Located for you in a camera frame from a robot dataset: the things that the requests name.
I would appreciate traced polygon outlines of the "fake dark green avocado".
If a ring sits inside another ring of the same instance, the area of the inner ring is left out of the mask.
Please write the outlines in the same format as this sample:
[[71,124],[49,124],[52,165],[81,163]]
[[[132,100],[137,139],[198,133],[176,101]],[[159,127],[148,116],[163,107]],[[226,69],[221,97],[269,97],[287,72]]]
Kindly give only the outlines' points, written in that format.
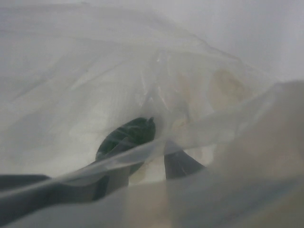
[[156,125],[154,118],[138,117],[116,128],[105,137],[99,146],[95,160],[99,161],[106,157],[119,143],[128,138],[131,148],[149,143],[154,140]]

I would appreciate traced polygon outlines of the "clear polka dot zip bag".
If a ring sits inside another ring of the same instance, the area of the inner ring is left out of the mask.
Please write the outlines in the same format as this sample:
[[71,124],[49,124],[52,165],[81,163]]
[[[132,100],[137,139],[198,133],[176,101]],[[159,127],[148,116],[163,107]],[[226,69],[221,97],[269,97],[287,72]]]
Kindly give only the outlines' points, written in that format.
[[[0,176],[48,185],[130,167],[102,199],[1,227],[303,227],[303,1],[183,9],[202,12],[206,40],[139,1],[0,3]],[[154,118],[154,140],[96,161],[138,117]],[[205,168],[167,180],[167,141]]]

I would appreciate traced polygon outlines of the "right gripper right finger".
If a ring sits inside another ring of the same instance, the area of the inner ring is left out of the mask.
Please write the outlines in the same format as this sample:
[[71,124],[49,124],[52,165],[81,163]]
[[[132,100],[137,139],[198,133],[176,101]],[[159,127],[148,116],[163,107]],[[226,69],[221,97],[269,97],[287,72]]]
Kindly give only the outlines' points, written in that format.
[[165,144],[164,167],[167,180],[183,178],[205,168],[173,141]]

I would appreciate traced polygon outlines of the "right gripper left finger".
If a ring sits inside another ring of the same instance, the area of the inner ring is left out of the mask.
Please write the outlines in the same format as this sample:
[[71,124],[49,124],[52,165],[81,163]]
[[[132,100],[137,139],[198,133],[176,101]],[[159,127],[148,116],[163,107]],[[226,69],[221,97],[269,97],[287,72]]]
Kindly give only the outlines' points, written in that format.
[[11,223],[37,210],[59,204],[90,203],[128,186],[130,167],[61,182],[46,175],[1,175],[0,221]]

